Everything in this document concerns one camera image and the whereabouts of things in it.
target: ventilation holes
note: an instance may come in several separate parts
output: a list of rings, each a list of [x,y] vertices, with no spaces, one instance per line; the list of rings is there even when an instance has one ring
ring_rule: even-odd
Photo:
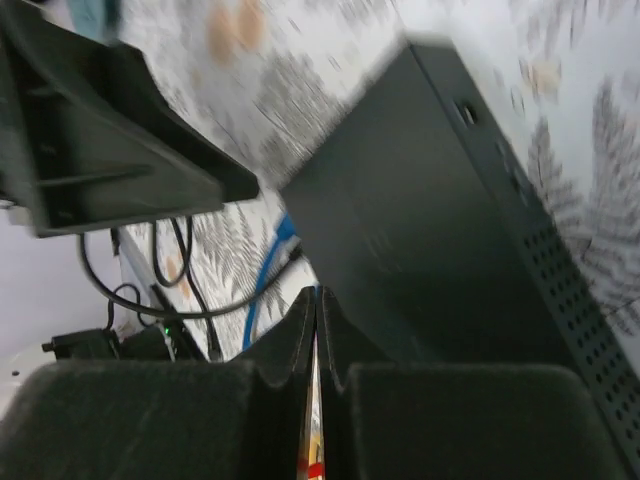
[[[640,382],[555,228],[535,232],[523,244],[556,321],[581,351],[583,374],[594,395],[604,400],[601,407],[625,450],[640,462]]]

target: black router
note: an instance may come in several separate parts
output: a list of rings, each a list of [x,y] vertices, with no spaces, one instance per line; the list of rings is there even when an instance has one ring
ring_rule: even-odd
[[[571,368],[640,473],[640,383],[453,48],[400,51],[282,195],[387,356]]]

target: fern pattern wallpaper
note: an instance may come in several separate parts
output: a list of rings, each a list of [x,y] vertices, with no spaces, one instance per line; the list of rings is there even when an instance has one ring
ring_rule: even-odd
[[[445,36],[623,346],[640,332],[640,0],[127,0],[122,27],[172,108],[263,185],[259,199],[196,219],[211,306],[253,289],[282,209],[277,188],[385,59],[406,37]],[[147,227],[130,232],[146,254]],[[166,226],[161,235],[177,265]],[[314,281],[300,265],[264,302],[259,329]],[[188,289],[171,295],[196,307]],[[216,320],[226,358],[244,315]]]

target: wire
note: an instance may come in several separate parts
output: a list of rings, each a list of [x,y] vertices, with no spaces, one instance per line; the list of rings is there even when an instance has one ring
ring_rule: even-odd
[[[154,270],[156,269],[155,267],[157,266],[158,263],[158,245],[157,245],[157,224],[154,222],[153,223],[153,239],[152,240],[152,247],[153,247],[153,251],[151,252],[151,255],[154,259]],[[189,216],[186,218],[186,227],[187,227],[187,244],[185,246],[184,243],[184,238],[182,237],[182,231],[180,230],[180,225],[178,225],[178,222],[175,219],[171,219],[171,226],[173,227],[173,234],[176,237],[176,241],[178,242],[178,250],[180,251],[180,255],[182,256],[183,259],[183,268],[182,268],[182,272],[180,274],[178,274],[178,276],[176,277],[176,279],[178,279],[178,281],[182,280],[182,276],[185,275],[186,273],[186,280],[187,283],[189,284],[189,288],[191,289],[191,292],[193,293],[193,296],[196,299],[196,302],[198,302],[198,305],[200,306],[200,310],[202,310],[203,312],[206,312],[207,310],[209,310],[209,306],[207,305],[207,302],[205,301],[204,297],[202,296],[202,293],[200,291],[200,288],[198,288],[198,284],[196,282],[195,277],[193,276],[193,270],[191,270],[191,254],[192,254],[192,242],[193,242],[193,217]],[[204,318],[205,323],[206,323],[206,330],[207,330],[207,350],[209,353],[209,359],[210,360],[219,360],[220,356],[222,354],[222,349],[220,347],[220,341],[218,340],[218,333],[216,332],[216,327],[213,324],[213,319],[211,317],[205,317]]]
[[[271,265],[273,264],[280,247],[296,234],[296,228],[293,225],[293,221],[291,220],[291,217],[288,213],[285,213],[280,219],[280,223],[278,224],[275,233],[275,240],[271,245],[271,249],[269,250],[269,252],[267,252],[266,257],[262,262],[262,267],[258,272],[258,277],[256,278],[256,292],[259,291],[264,285],[264,282],[267,279],[267,275],[269,275]],[[254,323],[257,313],[258,301],[256,300],[254,302],[251,302],[249,311],[247,312],[247,319],[244,323],[244,334],[242,336],[242,350],[246,350],[251,346],[251,334],[254,330]]]
[[[142,296],[140,295],[140,290],[133,283],[128,283],[128,282],[127,283],[123,283],[118,288],[116,288],[113,291],[113,293],[117,294],[123,288],[130,288],[131,290],[133,290],[133,293],[136,296],[136,303],[138,305],[141,304]],[[140,322],[140,325],[142,325],[143,327],[147,328],[147,327],[150,327],[151,325],[153,325],[152,323],[147,323],[144,320],[142,320],[142,315],[140,314],[140,312],[138,312],[137,317],[138,317],[138,322]],[[114,303],[113,303],[112,300],[109,300],[108,303],[107,303],[107,326],[104,327],[104,329],[105,330],[111,330],[113,328],[114,320],[115,320]]]
[[[77,248],[78,248],[78,256],[80,259],[80,265],[84,270],[85,275],[89,281],[93,284],[93,286],[105,297],[109,300],[113,301],[116,305],[120,305],[121,307],[128,308],[129,310],[133,310],[134,312],[142,313],[145,315],[153,315],[157,318],[164,319],[181,319],[181,320],[196,320],[199,318],[206,317],[219,317],[221,315],[226,315],[228,313],[239,310],[243,307],[246,307],[251,302],[259,299],[266,291],[268,291],[280,278],[284,276],[285,273],[291,268],[293,264],[297,260],[302,257],[302,247],[298,243],[295,248],[289,253],[289,258],[287,262],[280,267],[280,269],[265,283],[264,287],[259,291],[255,292],[253,295],[250,295],[242,300],[234,302],[226,307],[222,307],[216,310],[208,310],[206,312],[168,312],[166,310],[159,310],[157,308],[145,307],[144,305],[137,305],[133,302],[130,302],[126,298],[122,298],[119,295],[113,293],[111,290],[107,288],[107,286],[102,283],[102,281],[97,277],[91,264],[89,262],[89,258],[87,256],[87,238],[86,234],[80,233],[77,238]]]
[[[178,285],[184,276],[189,272],[191,268],[191,254],[193,249],[193,218],[187,217],[187,245],[185,247],[184,239],[182,238],[182,232],[180,226],[175,218],[171,219],[171,226],[173,227],[173,233],[176,236],[178,247],[180,248],[180,255],[182,256],[182,268],[175,276],[173,280],[169,280],[162,273],[160,264],[158,262],[158,222],[151,223],[151,264],[153,266],[153,274],[156,277],[157,282],[165,288],[172,288]]]

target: black cable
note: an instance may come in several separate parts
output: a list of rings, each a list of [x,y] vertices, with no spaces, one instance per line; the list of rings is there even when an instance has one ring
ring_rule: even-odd
[[[162,273],[158,262],[158,222],[151,222],[151,264],[153,266],[153,274],[157,282],[165,288],[172,288],[178,285],[191,268],[191,253],[193,250],[193,217],[187,217],[187,245],[184,245],[180,226],[175,218],[171,219],[173,233],[180,247],[180,255],[182,256],[182,268],[172,280],[169,280]]]
[[[189,284],[189,288],[193,293],[193,296],[196,298],[196,302],[200,306],[200,310],[206,312],[209,310],[209,306],[205,301],[200,289],[198,288],[195,277],[193,276],[193,270],[191,270],[191,255],[192,255],[192,242],[193,242],[193,217],[188,216],[186,218],[186,227],[187,227],[187,244],[185,246],[184,238],[182,236],[182,231],[180,230],[180,225],[178,222],[172,218],[171,226],[173,227],[173,234],[176,237],[176,241],[178,242],[178,250],[180,251],[180,256],[183,259],[183,268],[181,274],[179,274],[176,279],[181,280],[181,277],[186,274],[187,283]],[[156,272],[156,278],[159,280],[158,274],[160,272],[158,265],[158,244],[157,244],[157,223],[153,223],[152,228],[152,252],[151,256],[154,260],[154,271]],[[206,331],[207,331],[207,350],[209,351],[209,359],[210,360],[219,360],[222,349],[220,348],[220,341],[218,340],[218,332],[216,332],[216,327],[213,324],[213,319],[211,317],[204,318],[206,323]]]
[[[123,288],[130,288],[131,290],[133,290],[133,293],[136,296],[136,303],[138,305],[140,305],[142,303],[142,296],[140,294],[140,290],[138,289],[137,286],[135,286],[133,283],[123,283],[121,284],[118,288],[116,288],[113,293],[114,295],[117,294],[120,290],[122,290]],[[114,303],[112,300],[109,300],[107,303],[107,326],[104,327],[105,330],[111,330],[113,328],[113,322],[115,320],[115,308],[114,308]],[[137,317],[138,317],[138,322],[140,322],[140,325],[142,325],[143,327],[147,328],[150,327],[151,323],[147,323],[142,319],[142,314],[140,312],[137,312]]]
[[[287,273],[289,268],[291,268],[297,260],[302,258],[302,246],[300,245],[300,243],[298,243],[289,253],[287,262],[282,267],[280,267],[280,269],[271,278],[269,278],[263,288],[238,302],[227,305],[226,307],[222,307],[216,310],[208,310],[206,312],[168,312],[165,310],[158,310],[157,308],[145,307],[144,305],[137,305],[133,302],[130,302],[126,298],[122,298],[119,295],[113,293],[107,288],[104,283],[102,283],[102,281],[97,277],[97,275],[91,268],[89,258],[87,257],[87,239],[84,233],[78,234],[77,245],[78,256],[80,257],[80,265],[82,266],[84,273],[87,275],[89,281],[93,284],[93,286],[102,295],[113,301],[113,303],[145,315],[153,315],[154,317],[165,319],[179,318],[181,320],[196,320],[206,317],[219,317],[221,315],[226,315],[228,313],[246,307],[250,303],[258,300],[262,295],[264,295],[267,290],[269,290],[282,276],[284,276],[285,273]]]

